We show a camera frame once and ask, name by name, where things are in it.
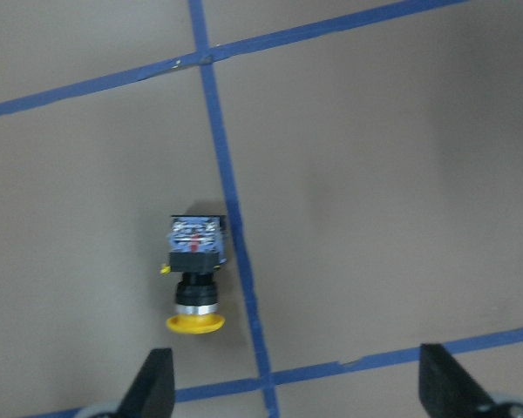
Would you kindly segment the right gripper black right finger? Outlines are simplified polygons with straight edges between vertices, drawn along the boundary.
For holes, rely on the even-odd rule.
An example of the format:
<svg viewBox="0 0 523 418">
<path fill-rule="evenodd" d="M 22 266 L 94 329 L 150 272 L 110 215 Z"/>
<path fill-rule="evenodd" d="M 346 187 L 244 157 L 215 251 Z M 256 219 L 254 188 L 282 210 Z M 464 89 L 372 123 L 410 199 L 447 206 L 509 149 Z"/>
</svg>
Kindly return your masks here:
<svg viewBox="0 0 523 418">
<path fill-rule="evenodd" d="M 488 417 L 494 399 L 441 344 L 419 348 L 418 398 L 429 417 Z"/>
</svg>

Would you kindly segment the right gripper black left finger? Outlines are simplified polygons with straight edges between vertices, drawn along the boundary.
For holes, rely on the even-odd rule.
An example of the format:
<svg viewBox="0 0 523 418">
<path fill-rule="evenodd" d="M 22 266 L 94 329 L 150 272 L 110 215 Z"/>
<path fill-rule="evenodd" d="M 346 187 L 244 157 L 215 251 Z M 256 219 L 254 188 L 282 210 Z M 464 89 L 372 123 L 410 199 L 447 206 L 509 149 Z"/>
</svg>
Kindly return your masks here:
<svg viewBox="0 0 523 418">
<path fill-rule="evenodd" d="M 117 417 L 171 417 L 175 405 L 173 350 L 155 348 L 116 410 Z"/>
</svg>

